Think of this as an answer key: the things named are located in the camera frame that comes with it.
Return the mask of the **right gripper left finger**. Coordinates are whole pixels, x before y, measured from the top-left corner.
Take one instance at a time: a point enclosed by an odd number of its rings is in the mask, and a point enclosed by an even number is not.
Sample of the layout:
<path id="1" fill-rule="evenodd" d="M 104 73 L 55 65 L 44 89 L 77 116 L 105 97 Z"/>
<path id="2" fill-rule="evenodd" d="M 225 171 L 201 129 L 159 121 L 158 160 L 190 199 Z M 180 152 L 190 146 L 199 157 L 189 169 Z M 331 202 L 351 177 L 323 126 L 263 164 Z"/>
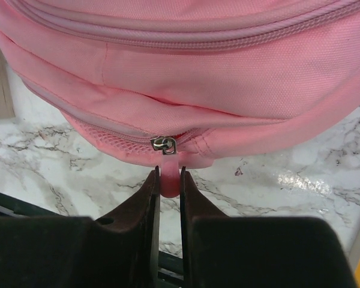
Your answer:
<path id="1" fill-rule="evenodd" d="M 156 287 L 158 170 L 106 215 L 0 216 L 0 287 Z"/>

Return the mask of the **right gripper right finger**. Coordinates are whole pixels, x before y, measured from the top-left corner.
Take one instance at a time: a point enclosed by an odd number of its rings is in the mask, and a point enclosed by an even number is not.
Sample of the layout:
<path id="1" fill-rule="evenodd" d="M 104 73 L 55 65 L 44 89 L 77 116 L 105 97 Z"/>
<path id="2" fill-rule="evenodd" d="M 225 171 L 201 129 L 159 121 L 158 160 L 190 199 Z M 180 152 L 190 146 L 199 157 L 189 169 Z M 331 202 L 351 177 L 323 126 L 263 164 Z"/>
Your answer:
<path id="1" fill-rule="evenodd" d="M 230 217 L 181 172 L 185 287 L 356 287 L 336 233 L 314 217 Z"/>

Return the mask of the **pink student backpack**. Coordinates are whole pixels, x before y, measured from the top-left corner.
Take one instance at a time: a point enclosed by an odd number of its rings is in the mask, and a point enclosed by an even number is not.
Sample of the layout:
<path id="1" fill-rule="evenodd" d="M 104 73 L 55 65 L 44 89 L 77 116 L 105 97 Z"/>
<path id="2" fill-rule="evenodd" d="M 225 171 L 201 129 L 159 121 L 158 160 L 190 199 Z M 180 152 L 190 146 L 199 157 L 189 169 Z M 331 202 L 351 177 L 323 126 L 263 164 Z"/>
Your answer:
<path id="1" fill-rule="evenodd" d="M 179 166 L 307 141 L 360 105 L 360 1 L 0 1 L 26 87 L 121 161 Z"/>

